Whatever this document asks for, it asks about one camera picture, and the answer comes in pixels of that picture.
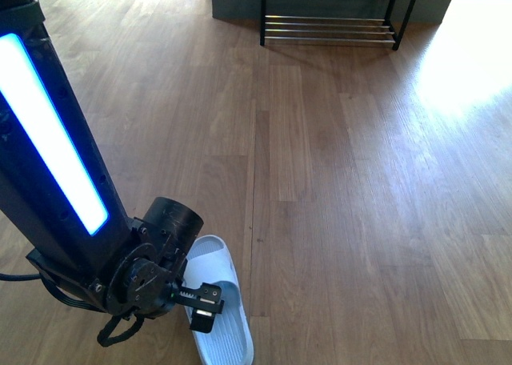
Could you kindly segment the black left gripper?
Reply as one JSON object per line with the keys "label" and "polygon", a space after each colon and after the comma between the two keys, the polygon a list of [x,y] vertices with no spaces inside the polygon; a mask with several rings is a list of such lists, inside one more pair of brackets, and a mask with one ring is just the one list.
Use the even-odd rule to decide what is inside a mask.
{"label": "black left gripper", "polygon": [[[115,316],[159,317],[175,305],[171,293],[184,271],[186,253],[177,249],[170,257],[158,258],[155,247],[143,243],[117,265],[106,292],[106,310]],[[192,307],[190,329],[211,333],[216,317],[222,313],[221,287],[203,283],[198,289],[180,287],[178,304]]]}

